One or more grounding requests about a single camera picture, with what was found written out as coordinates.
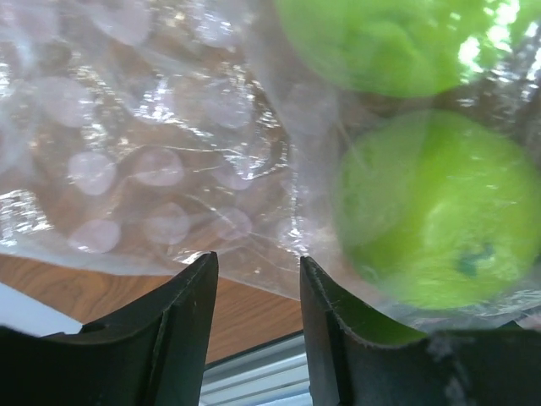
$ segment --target green fruit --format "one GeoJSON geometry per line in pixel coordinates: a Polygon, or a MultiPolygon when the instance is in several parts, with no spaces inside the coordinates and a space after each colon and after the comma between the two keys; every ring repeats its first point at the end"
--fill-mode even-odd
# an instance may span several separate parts
{"type": "Polygon", "coordinates": [[[425,309],[477,304],[541,248],[541,175],[519,145],[455,113],[416,112],[364,136],[334,190],[345,255],[425,309]]]}
{"type": "Polygon", "coordinates": [[[306,64],[336,84],[432,96],[476,80],[525,38],[539,0],[275,0],[306,64]]]}

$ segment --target black object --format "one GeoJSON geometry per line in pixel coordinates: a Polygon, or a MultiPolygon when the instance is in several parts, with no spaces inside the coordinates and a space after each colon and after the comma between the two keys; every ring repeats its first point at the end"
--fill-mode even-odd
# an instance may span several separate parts
{"type": "Polygon", "coordinates": [[[216,254],[207,254],[79,334],[0,327],[0,404],[197,405],[217,281],[216,254]]]}
{"type": "Polygon", "coordinates": [[[541,334],[517,328],[425,336],[339,287],[310,258],[301,305],[315,406],[538,406],[541,334]]]}

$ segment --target clear plastic bag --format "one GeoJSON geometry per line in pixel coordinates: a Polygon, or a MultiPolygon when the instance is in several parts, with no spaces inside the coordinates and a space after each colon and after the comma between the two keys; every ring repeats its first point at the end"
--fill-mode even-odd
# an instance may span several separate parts
{"type": "Polygon", "coordinates": [[[541,305],[541,3],[229,5],[338,283],[424,331],[541,305]]]}
{"type": "Polygon", "coordinates": [[[290,147],[224,5],[1,2],[1,253],[173,275],[215,250],[298,296],[290,147]]]}

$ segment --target apple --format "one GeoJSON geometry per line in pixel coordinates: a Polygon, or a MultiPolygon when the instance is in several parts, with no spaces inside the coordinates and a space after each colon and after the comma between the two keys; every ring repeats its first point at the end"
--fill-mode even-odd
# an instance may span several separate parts
{"type": "Polygon", "coordinates": [[[478,304],[541,248],[541,175],[513,141],[452,112],[393,118],[356,142],[333,186],[336,232],[360,275],[430,310],[478,304]]]}
{"type": "Polygon", "coordinates": [[[476,80],[541,18],[539,0],[275,0],[301,59],[341,87],[432,96],[476,80]]]}

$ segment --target wooden surface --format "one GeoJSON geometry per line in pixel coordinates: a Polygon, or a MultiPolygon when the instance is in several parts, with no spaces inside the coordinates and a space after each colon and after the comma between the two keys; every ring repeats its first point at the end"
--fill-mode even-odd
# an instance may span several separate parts
{"type": "MultiPolygon", "coordinates": [[[[0,256],[0,282],[83,323],[137,299],[168,277],[115,277],[0,256]]],[[[221,279],[207,362],[302,329],[300,304],[221,279]]]]}

